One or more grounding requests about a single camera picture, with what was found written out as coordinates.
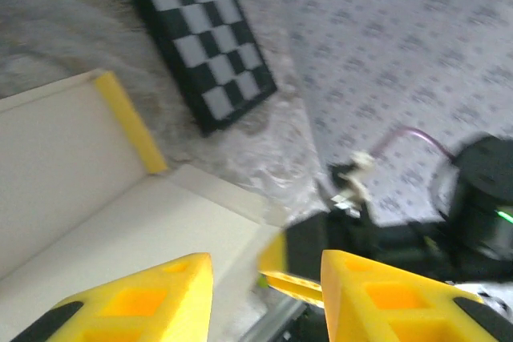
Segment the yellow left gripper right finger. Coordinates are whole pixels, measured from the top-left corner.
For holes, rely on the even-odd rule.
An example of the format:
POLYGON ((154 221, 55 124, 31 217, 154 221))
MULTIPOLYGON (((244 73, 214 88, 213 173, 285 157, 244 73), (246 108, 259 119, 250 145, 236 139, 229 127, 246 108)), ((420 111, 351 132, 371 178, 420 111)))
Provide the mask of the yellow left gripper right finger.
POLYGON ((344 251, 323 251, 321 289, 332 341, 494 340, 454 302, 477 296, 344 251))

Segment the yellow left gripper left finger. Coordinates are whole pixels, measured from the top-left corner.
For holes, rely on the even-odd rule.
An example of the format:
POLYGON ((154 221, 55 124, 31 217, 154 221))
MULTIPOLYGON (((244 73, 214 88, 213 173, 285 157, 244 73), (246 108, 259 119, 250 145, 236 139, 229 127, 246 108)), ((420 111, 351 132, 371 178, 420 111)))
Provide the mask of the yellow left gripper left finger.
POLYGON ((212 258, 192 253, 68 296, 17 341, 206 341, 212 258))

